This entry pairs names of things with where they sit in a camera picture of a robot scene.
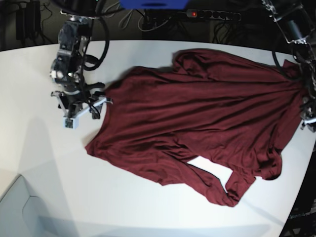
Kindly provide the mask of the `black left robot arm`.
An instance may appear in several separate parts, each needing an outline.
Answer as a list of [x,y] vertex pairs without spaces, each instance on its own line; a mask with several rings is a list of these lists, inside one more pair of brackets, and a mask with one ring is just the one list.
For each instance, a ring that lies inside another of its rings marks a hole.
[[281,31],[276,43],[284,38],[291,47],[293,58],[300,66],[301,76],[290,77],[281,68],[276,50],[273,49],[273,59],[280,73],[289,80],[304,81],[309,99],[303,103],[302,120],[305,125],[312,125],[316,122],[316,54],[313,50],[316,44],[316,25],[300,0],[263,0],[261,4]]

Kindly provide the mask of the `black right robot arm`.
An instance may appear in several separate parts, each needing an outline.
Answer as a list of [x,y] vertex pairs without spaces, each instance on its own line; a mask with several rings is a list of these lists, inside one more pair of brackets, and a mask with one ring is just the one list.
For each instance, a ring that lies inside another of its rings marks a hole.
[[[102,88],[104,85],[86,84],[83,73],[96,70],[105,59],[110,40],[109,28],[104,18],[115,12],[103,10],[106,4],[104,0],[54,0],[53,4],[69,19],[65,21],[58,34],[59,48],[50,70],[50,77],[62,88],[62,91],[54,91],[51,96],[58,99],[59,106],[63,110],[83,103],[92,108],[97,97],[90,95],[90,91],[94,88]],[[100,58],[86,53],[96,20],[101,23],[107,37]]]

